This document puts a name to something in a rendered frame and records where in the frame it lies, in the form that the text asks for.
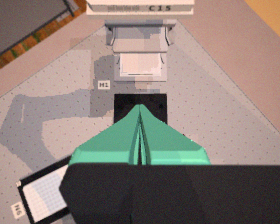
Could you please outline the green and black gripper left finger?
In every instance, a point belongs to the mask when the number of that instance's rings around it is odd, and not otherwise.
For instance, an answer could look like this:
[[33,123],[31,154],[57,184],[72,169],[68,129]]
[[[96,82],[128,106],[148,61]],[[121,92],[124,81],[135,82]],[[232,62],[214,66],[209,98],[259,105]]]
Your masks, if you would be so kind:
[[140,105],[135,105],[124,118],[75,148],[68,166],[78,162],[138,165],[139,142]]

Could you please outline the grey slotted plate rack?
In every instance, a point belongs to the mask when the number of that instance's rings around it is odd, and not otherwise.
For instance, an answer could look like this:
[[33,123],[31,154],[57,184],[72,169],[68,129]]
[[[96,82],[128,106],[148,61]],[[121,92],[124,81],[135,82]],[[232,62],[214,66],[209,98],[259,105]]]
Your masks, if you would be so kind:
[[[114,58],[115,82],[166,82],[166,53],[170,41],[170,27],[176,20],[104,20],[106,27],[156,27],[156,28],[111,28],[114,53],[160,53],[161,77],[120,77],[120,54]],[[118,63],[119,62],[119,63]]]

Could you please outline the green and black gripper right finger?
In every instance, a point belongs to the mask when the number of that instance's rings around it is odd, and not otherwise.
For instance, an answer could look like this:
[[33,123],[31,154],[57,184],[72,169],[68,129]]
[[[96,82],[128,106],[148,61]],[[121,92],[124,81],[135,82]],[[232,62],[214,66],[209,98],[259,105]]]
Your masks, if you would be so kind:
[[211,165],[205,149],[140,104],[141,165]]

